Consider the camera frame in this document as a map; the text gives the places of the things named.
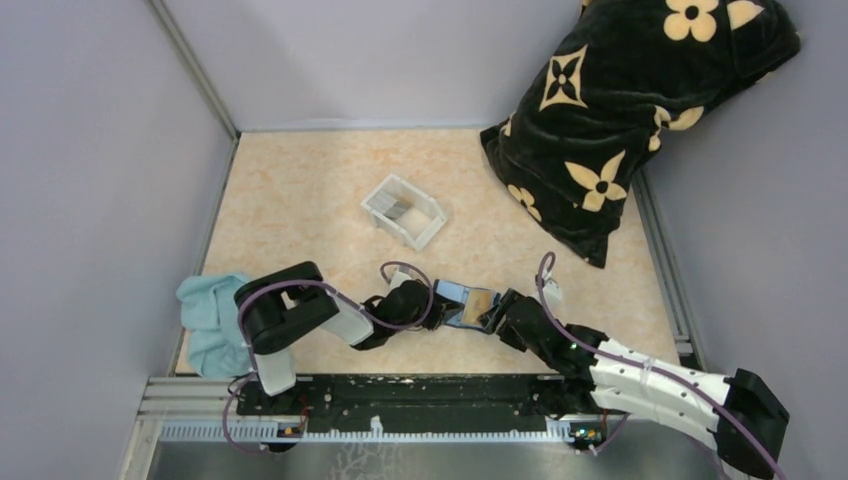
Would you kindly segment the gold credit card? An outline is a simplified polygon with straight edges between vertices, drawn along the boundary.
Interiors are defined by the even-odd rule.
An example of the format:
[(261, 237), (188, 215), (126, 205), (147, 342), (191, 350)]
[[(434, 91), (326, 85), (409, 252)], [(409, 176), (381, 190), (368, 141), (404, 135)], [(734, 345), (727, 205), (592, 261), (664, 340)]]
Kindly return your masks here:
[(482, 328), (483, 321), (481, 318), (492, 308), (497, 297), (497, 292), (471, 289), (465, 302), (461, 323), (468, 327)]

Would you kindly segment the navy blue card holder wallet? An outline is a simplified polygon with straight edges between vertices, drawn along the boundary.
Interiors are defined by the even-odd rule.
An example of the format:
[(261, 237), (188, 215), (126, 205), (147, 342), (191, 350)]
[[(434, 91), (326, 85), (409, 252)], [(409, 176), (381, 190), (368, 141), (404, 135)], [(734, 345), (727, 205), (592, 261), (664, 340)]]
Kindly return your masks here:
[(490, 320), (485, 316), (500, 301), (502, 294), (486, 288), (470, 287), (438, 279), (435, 293), (447, 301), (442, 324), (445, 326), (490, 333)]

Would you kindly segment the white plastic card box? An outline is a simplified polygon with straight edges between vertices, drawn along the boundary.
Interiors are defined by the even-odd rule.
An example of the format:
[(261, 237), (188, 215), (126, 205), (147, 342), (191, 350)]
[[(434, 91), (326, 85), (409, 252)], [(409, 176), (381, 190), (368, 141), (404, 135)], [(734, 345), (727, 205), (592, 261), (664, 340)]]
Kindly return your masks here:
[(360, 202), (370, 222), (416, 252), (426, 248), (449, 215), (432, 196), (389, 174)]

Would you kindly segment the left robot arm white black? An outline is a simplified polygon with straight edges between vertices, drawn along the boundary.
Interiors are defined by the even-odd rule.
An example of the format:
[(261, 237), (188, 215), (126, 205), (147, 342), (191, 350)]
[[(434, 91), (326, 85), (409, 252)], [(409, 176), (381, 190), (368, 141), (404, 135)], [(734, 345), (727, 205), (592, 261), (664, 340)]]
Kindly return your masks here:
[(300, 399), (290, 347), (322, 328), (358, 351), (384, 346), (402, 331), (435, 330), (464, 305), (436, 292), (418, 267), (401, 261), (381, 265), (385, 295), (359, 303), (328, 284), (316, 263), (305, 261), (251, 281), (234, 294), (237, 326), (261, 385), (260, 399), (277, 414)]

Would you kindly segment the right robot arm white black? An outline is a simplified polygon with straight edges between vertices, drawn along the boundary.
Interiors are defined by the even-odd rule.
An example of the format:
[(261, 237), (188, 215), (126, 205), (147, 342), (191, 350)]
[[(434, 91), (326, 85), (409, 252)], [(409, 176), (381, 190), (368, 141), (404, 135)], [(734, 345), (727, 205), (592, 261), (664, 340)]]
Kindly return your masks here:
[(658, 360), (605, 333), (552, 318), (546, 291), (508, 290), (479, 321), (507, 345), (530, 351), (561, 374), (576, 412), (618, 411), (676, 430), (752, 478), (778, 477), (790, 415), (757, 374), (707, 373)]

